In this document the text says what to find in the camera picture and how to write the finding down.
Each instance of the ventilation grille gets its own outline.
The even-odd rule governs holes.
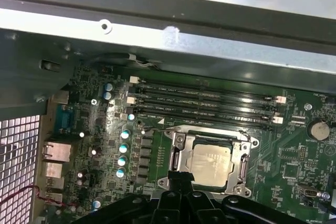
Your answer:
[[[0,200],[34,183],[40,116],[0,122]],[[28,189],[4,203],[0,224],[30,221],[32,190]]]

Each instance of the cpu socket lever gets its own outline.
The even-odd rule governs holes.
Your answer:
[[[164,134],[172,140],[169,170],[192,173],[195,189],[210,191],[215,199],[252,195],[245,186],[246,174],[250,150],[259,146],[259,140],[243,131],[191,125],[167,128]],[[169,183],[167,177],[157,181],[166,190]]]

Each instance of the integrated circuit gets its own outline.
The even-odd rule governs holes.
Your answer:
[[[297,179],[300,166],[297,164],[286,163],[284,171],[284,178]]]

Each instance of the capacitor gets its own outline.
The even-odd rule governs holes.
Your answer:
[[[122,139],[128,139],[128,137],[131,135],[131,132],[129,130],[123,130],[120,134],[120,137]]]
[[[133,121],[135,119],[135,115],[129,114],[128,115],[128,120]]]
[[[125,156],[119,157],[119,159],[118,159],[118,165],[119,166],[124,166],[126,164],[126,162],[127,162],[127,157],[125,157]]]
[[[118,178],[122,178],[125,175],[125,169],[124,168],[119,168],[116,172],[116,176]]]
[[[87,169],[82,169],[79,173],[77,173],[77,177],[83,178],[85,175],[87,175],[88,170]]]
[[[323,119],[314,119],[307,126],[307,134],[317,141],[326,140],[330,135],[330,127]]]
[[[96,148],[92,149],[91,154],[92,154],[93,156],[95,156],[95,155],[99,155],[99,154],[101,154],[101,152],[102,152],[101,147],[96,147]]]
[[[119,147],[119,152],[120,153],[126,153],[128,151],[128,144],[122,144]]]
[[[82,186],[83,185],[83,181],[79,179],[79,180],[77,180],[76,184],[77,184],[77,186]]]
[[[110,100],[110,99],[112,98],[112,94],[111,94],[110,92],[105,92],[105,93],[103,94],[103,98],[104,98],[105,100]]]
[[[77,209],[76,209],[75,206],[71,206],[71,207],[70,207],[70,211],[71,211],[71,212],[76,212],[76,210],[77,210]]]
[[[111,83],[106,83],[104,88],[106,91],[112,91],[114,86]]]
[[[100,208],[101,207],[101,202],[100,201],[98,201],[98,200],[95,200],[93,203],[92,203],[92,206],[94,207],[94,208]]]

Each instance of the wire cable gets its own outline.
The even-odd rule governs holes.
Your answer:
[[[6,198],[4,198],[2,201],[0,201],[0,206],[2,206],[4,203],[6,203],[7,201],[9,201],[10,199],[14,198],[16,195],[20,194],[20,193],[23,193],[25,190],[27,189],[33,189],[35,190],[35,196],[37,199],[41,199],[41,200],[44,200],[45,202],[47,203],[55,203],[55,204],[58,204],[58,205],[61,205],[63,207],[68,207],[68,206],[75,206],[76,204],[65,204],[64,202],[61,202],[61,201],[57,201],[57,200],[54,200],[52,198],[49,198],[49,197],[42,197],[40,196],[40,188],[36,185],[31,185],[31,186],[25,186],[23,188],[21,188],[19,191],[11,194],[11,195],[8,195]]]

